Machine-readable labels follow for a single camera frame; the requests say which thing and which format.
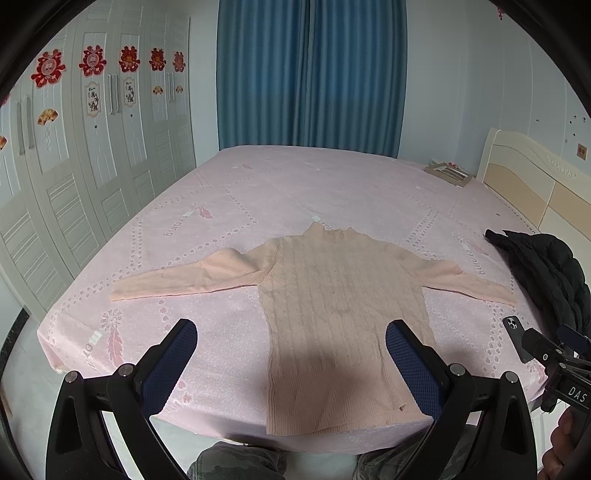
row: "screw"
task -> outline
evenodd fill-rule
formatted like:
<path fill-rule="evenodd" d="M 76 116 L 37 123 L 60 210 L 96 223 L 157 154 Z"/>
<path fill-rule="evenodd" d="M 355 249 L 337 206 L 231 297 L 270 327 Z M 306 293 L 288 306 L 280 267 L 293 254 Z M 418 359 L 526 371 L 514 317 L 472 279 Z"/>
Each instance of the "screw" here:
<path fill-rule="evenodd" d="M 513 373 L 513 372 L 507 372 L 505 374 L 505 378 L 510 382 L 510 383 L 517 383 L 519 381 L 519 377 L 517 376 L 517 374 Z"/>
<path fill-rule="evenodd" d="M 121 375 L 122 377 L 127 377 L 133 371 L 134 371 L 134 366 L 132 364 L 123 364 L 117 370 L 119 375 Z"/>
<path fill-rule="evenodd" d="M 72 383 L 76 378 L 78 378 L 78 372 L 72 370 L 66 374 L 64 380 L 66 380 L 67 383 Z"/>
<path fill-rule="evenodd" d="M 461 377 L 466 373 L 466 369 L 460 364 L 451 364 L 449 366 L 449 371 L 457 377 Z"/>

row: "power outlet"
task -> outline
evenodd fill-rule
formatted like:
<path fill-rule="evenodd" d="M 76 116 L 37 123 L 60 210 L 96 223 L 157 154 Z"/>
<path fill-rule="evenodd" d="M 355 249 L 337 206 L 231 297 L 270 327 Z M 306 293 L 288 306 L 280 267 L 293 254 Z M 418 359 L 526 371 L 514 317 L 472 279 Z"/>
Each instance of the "power outlet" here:
<path fill-rule="evenodd" d="M 579 147 L 577 148 L 577 156 L 583 160 L 587 160 L 587 147 L 579 144 Z"/>

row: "white wall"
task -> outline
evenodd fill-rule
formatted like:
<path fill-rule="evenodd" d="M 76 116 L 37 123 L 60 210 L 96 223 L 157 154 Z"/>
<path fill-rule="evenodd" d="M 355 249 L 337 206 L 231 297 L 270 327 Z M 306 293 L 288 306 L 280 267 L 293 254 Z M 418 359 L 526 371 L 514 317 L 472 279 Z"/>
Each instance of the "white wall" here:
<path fill-rule="evenodd" d="M 456 162 L 475 173 L 489 128 L 497 127 L 528 135 L 591 174 L 591 158 L 576 156 L 579 142 L 591 148 L 591 119 L 558 67 L 512 19 L 500 20 L 488 0 L 466 1 L 466 23 L 467 89 Z"/>
<path fill-rule="evenodd" d="M 468 3 L 478 0 L 467 0 Z M 408 66 L 399 158 L 453 161 L 462 128 L 464 0 L 407 0 Z"/>
<path fill-rule="evenodd" d="M 219 0 L 170 0 L 191 17 L 189 24 L 189 102 L 197 165 L 219 152 L 217 140 L 216 47 Z"/>

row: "black jacket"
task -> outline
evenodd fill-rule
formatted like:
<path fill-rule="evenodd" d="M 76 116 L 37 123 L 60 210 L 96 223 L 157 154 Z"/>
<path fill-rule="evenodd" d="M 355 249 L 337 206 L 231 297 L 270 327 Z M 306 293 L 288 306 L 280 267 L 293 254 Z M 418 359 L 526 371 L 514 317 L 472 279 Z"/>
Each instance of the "black jacket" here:
<path fill-rule="evenodd" d="M 539 308 L 549 333 L 566 324 L 591 337 L 591 294 L 569 246 L 554 235 L 490 230 L 486 238 L 509 255 L 509 267 Z"/>

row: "wooden headboard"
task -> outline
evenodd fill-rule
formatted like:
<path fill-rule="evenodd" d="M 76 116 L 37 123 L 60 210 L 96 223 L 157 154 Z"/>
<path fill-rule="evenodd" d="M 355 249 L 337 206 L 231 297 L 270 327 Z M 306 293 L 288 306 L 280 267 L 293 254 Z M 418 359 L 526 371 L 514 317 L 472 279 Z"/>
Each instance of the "wooden headboard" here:
<path fill-rule="evenodd" d="M 476 178 L 566 242 L 591 281 L 591 177 L 526 135 L 491 128 Z"/>

